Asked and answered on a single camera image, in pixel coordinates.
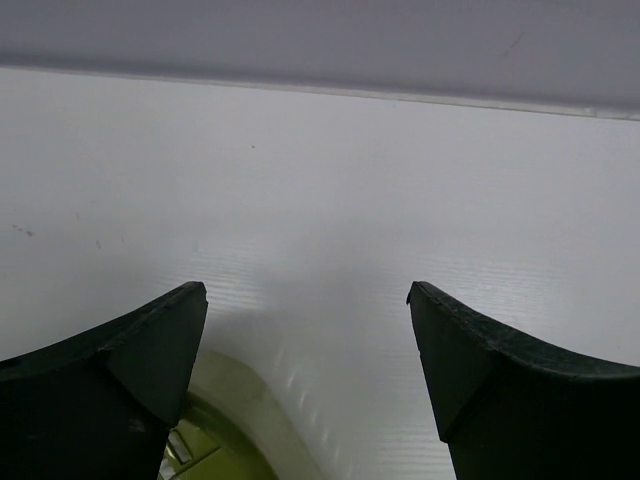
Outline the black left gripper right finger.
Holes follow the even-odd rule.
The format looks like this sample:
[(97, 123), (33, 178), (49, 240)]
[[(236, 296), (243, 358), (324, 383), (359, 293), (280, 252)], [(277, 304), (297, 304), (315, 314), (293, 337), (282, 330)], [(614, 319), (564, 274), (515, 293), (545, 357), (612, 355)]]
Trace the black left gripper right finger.
[(635, 479), (639, 371), (494, 320), (426, 282), (407, 297), (459, 479)]

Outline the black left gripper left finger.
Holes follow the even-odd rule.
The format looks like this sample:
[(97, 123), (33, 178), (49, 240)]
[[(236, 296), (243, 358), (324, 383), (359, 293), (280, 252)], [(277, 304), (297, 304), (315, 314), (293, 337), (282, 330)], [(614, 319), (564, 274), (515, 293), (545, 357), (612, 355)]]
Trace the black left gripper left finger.
[(208, 302), (187, 282), (1, 363), (4, 479), (154, 479), (181, 417)]

